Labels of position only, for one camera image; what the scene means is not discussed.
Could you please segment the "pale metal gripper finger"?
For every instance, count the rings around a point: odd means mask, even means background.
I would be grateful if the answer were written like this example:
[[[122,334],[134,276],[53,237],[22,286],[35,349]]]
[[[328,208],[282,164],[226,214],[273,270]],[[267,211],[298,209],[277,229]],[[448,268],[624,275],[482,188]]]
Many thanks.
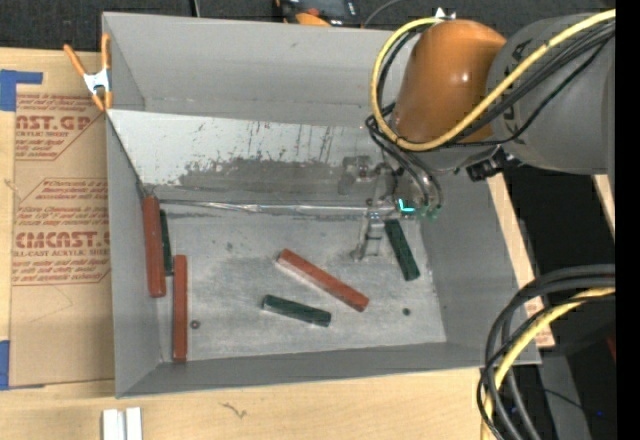
[[[378,256],[380,246],[385,236],[384,222],[370,220],[368,226],[368,255]]]
[[[365,255],[368,244],[368,230],[369,230],[369,221],[362,220],[359,225],[357,241],[354,249],[350,252],[350,257],[353,261],[361,261]]]

